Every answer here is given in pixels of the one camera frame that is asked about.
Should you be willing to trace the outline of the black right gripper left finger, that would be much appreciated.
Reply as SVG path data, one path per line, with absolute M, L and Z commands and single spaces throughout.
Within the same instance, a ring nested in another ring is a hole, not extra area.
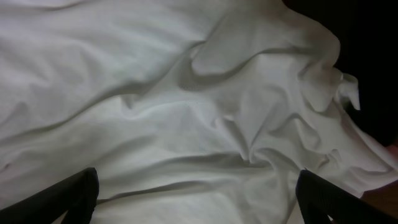
M 96 169 L 84 169 L 1 210 L 3 224 L 89 224 L 99 195 Z

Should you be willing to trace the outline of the white t-shirt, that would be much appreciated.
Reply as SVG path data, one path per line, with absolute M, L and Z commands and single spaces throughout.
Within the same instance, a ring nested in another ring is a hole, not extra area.
M 93 223 L 301 223 L 303 169 L 390 184 L 339 52 L 281 1 L 2 1 L 1 206 L 87 167 Z

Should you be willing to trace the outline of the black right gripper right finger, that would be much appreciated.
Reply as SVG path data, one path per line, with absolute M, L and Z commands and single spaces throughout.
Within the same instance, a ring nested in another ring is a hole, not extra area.
M 305 224 L 397 224 L 372 207 L 309 170 L 301 170 L 295 194 Z

